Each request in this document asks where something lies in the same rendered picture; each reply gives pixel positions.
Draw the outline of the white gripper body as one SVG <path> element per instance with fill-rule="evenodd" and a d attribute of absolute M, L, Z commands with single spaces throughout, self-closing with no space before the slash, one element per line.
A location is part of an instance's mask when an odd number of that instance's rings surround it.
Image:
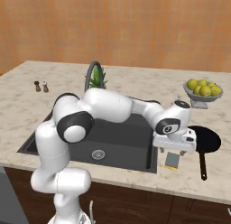
<path fill-rule="evenodd" d="M 195 135 L 183 135 L 180 139 L 171 140 L 166 135 L 155 135 L 152 145 L 154 147 L 162 147 L 167 150 L 177 150 L 193 153 L 196 151 L 197 138 Z"/>

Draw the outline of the grey sponge yellow edge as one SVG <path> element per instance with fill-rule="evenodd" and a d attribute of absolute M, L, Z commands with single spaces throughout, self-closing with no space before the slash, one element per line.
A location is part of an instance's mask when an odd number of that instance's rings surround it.
<path fill-rule="evenodd" d="M 174 153 L 167 153 L 165 167 L 176 171 L 179 166 L 180 156 Z"/>

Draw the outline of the black frying pan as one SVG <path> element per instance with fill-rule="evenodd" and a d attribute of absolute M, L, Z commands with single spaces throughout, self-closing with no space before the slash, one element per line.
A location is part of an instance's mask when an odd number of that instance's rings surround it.
<path fill-rule="evenodd" d="M 196 151 L 199 153 L 199 165 L 201 179 L 205 181 L 207 177 L 207 167 L 205 154 L 214 153 L 221 146 L 219 135 L 213 130 L 204 126 L 190 126 L 196 133 Z"/>

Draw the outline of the dark grey sink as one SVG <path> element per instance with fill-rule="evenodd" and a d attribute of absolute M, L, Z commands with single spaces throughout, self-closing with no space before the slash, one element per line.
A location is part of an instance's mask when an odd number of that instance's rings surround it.
<path fill-rule="evenodd" d="M 53 121 L 53 117 L 46 117 L 20 152 L 40 156 L 47 168 L 55 170 L 75 161 L 157 172 L 158 151 L 152 146 L 152 129 L 140 115 L 112 123 L 79 112 L 62 118 L 58 124 Z"/>

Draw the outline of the grey fruit bowl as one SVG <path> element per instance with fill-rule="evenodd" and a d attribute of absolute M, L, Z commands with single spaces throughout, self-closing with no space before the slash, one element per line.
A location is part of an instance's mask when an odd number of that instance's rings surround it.
<path fill-rule="evenodd" d="M 194 95 L 193 91 L 188 89 L 187 83 L 183 84 L 183 88 L 190 98 L 191 106 L 194 108 L 207 109 L 208 103 L 214 102 L 215 100 L 217 100 L 218 98 L 221 98 L 223 96 L 223 94 L 220 94 L 220 95 L 215 96 L 215 97 L 201 97 L 198 95 Z"/>

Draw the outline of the brown cupboard door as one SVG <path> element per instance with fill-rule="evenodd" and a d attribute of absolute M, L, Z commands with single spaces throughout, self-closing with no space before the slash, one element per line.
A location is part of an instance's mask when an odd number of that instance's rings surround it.
<path fill-rule="evenodd" d="M 168 224 L 231 224 L 231 215 L 225 205 L 175 196 Z"/>
<path fill-rule="evenodd" d="M 32 189 L 31 172 L 9 167 L 5 171 L 29 224 L 47 224 L 55 213 L 53 195 Z M 168 224 L 173 197 L 93 182 L 79 201 L 87 214 L 89 203 L 94 202 L 97 224 Z"/>

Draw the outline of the green potted plant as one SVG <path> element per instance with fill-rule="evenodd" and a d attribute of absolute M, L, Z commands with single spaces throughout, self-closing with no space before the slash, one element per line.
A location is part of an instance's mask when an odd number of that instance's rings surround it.
<path fill-rule="evenodd" d="M 104 68 L 102 68 L 102 73 L 103 73 L 103 89 L 106 88 L 106 83 L 108 80 L 104 80 L 106 73 L 104 72 Z M 93 78 L 90 78 L 89 86 L 91 88 L 101 88 L 100 87 L 100 78 L 99 78 L 99 70 L 97 66 L 94 66 L 93 69 Z"/>

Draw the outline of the grey curved tap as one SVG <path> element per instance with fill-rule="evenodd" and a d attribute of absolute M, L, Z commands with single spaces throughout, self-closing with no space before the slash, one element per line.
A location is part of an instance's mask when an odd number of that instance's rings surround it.
<path fill-rule="evenodd" d="M 91 74 L 94 71 L 94 68 L 97 68 L 97 75 L 98 75 L 98 84 L 96 84 L 94 79 L 91 79 Z M 93 61 L 87 71 L 86 79 L 85 79 L 85 91 L 90 89 L 90 85 L 93 84 L 95 88 L 105 89 L 106 84 L 104 83 L 104 73 L 102 71 L 102 67 L 98 61 Z"/>

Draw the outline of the grey dishwasher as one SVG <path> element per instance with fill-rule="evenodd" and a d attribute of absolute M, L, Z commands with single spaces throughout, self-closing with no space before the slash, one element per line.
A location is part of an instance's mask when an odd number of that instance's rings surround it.
<path fill-rule="evenodd" d="M 0 166 L 0 224 L 29 224 L 3 166 Z"/>

